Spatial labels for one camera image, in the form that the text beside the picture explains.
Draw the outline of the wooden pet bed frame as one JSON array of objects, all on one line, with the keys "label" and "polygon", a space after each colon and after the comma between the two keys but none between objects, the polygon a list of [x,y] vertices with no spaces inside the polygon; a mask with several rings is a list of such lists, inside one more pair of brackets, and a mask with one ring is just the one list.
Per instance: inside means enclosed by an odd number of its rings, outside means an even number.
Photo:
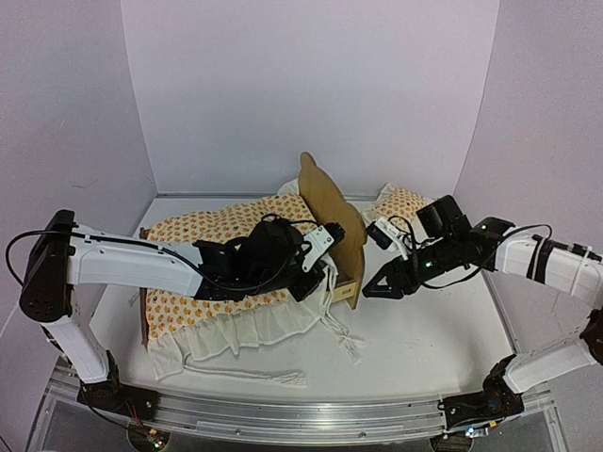
[{"label": "wooden pet bed frame", "polygon": [[270,214],[291,220],[302,234],[319,227],[343,234],[326,254],[328,274],[318,288],[303,301],[296,301],[287,289],[278,289],[241,301],[221,302],[144,289],[142,331],[149,353],[166,352],[205,361],[226,349],[238,352],[243,347],[276,344],[306,333],[318,322],[342,335],[348,333],[331,319],[329,310],[338,301],[356,306],[367,235],[356,208],[309,153],[301,155],[299,177],[291,188],[253,202],[162,219],[141,235],[154,242],[206,240],[224,244],[249,235],[260,219]]}]

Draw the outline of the duck print mattress cushion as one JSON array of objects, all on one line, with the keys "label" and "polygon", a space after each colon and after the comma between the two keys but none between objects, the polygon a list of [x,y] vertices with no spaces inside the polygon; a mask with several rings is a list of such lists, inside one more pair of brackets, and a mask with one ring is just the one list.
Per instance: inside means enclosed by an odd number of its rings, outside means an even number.
[{"label": "duck print mattress cushion", "polygon": [[[254,202],[165,218],[140,236],[153,242],[206,240],[224,244],[248,236],[253,226],[268,214],[293,221],[302,234],[317,228],[316,218],[303,200],[298,183],[291,181],[275,195]],[[331,313],[335,281],[343,272],[329,257],[320,262],[325,266],[326,277],[301,302],[286,289],[247,296],[241,301],[194,299],[165,290],[144,290],[140,298],[145,348],[155,379],[189,372],[304,388],[307,379],[298,370],[260,372],[209,368],[207,363],[225,351],[237,356],[243,350],[277,345],[309,332],[316,325],[322,325],[334,336],[352,363],[360,363],[364,340],[352,336],[348,327]]]}]

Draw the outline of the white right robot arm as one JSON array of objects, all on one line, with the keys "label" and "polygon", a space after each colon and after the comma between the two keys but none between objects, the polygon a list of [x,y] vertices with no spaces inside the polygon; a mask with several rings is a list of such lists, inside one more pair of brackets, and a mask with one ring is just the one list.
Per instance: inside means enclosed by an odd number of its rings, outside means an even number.
[{"label": "white right robot arm", "polygon": [[433,280],[463,267],[465,283],[482,271],[516,275],[547,286],[557,299],[574,299],[589,307],[584,326],[562,331],[555,340],[500,361],[483,382],[474,408],[494,417],[532,387],[582,367],[602,362],[602,256],[592,247],[566,244],[551,234],[538,235],[538,225],[518,227],[488,217],[471,224],[447,195],[416,213],[426,235],[416,239],[406,218],[388,215],[371,220],[367,235],[394,258],[363,287],[365,298],[402,299]]}]

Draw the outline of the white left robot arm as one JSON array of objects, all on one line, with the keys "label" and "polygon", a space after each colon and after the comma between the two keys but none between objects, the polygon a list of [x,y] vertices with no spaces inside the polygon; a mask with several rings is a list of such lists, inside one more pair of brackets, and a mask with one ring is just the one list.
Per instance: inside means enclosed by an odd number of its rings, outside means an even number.
[{"label": "white left robot arm", "polygon": [[286,289],[304,300],[323,279],[319,259],[345,235],[336,223],[302,234],[298,221],[269,214],[247,237],[225,244],[152,242],[97,232],[57,211],[32,232],[37,241],[19,278],[19,306],[66,355],[90,396],[108,412],[126,403],[117,365],[77,313],[80,284],[162,289],[209,301],[241,301]]}]

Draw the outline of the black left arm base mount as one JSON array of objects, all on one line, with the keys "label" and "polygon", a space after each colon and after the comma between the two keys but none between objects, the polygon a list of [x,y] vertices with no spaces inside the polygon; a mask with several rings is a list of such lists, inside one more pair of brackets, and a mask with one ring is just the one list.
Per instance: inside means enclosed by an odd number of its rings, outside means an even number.
[{"label": "black left arm base mount", "polygon": [[108,375],[101,382],[80,382],[77,401],[95,410],[119,415],[136,416],[140,421],[153,421],[159,401],[159,392],[124,384],[120,380],[119,368],[110,351]]}]

